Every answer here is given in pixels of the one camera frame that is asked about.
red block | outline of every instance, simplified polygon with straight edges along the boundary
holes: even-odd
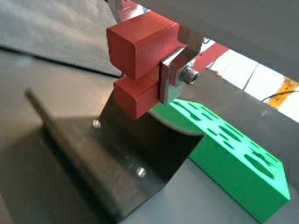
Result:
[[[146,74],[182,44],[178,25],[152,11],[106,29],[112,65],[133,80]]]
[[[158,102],[158,66],[140,79],[124,76],[114,82],[114,98],[118,107],[137,119]]]

metal bracket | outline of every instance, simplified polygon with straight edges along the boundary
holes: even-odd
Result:
[[[146,113],[133,120],[113,93],[98,119],[54,119],[25,93],[77,174],[114,221],[121,221],[160,191],[201,140]]]
[[[177,38],[186,45],[185,48],[178,48],[161,61],[158,97],[164,105],[168,105],[180,96],[182,83],[190,85],[198,75],[192,68],[201,49],[202,36],[185,26],[180,26]]]
[[[128,0],[108,0],[108,6],[117,23],[144,13],[142,6]]]

green block with holes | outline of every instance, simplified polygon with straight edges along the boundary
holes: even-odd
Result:
[[[174,126],[205,133],[190,160],[262,223],[289,200],[282,163],[198,103],[174,100],[152,111]]]

screw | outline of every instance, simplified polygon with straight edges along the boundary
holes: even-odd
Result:
[[[142,178],[145,176],[145,168],[142,167],[137,167],[136,171],[134,171],[134,175],[138,177],[138,178]]]
[[[98,129],[98,128],[100,128],[100,121],[98,121],[98,120],[93,120],[93,122],[92,122],[92,127],[93,127],[94,129]]]
[[[198,74],[200,73],[194,69],[186,66],[181,70],[180,80],[184,81],[185,84],[190,85],[196,81]]]

metal clamp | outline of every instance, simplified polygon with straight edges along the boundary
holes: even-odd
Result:
[[[108,0],[108,6],[117,23],[144,13],[142,6],[128,0]]]
[[[198,76],[193,69],[194,58],[201,49],[202,36],[181,26],[178,40],[186,44],[178,48],[162,61],[160,70],[160,102],[168,105],[182,91],[182,83],[190,85]]]

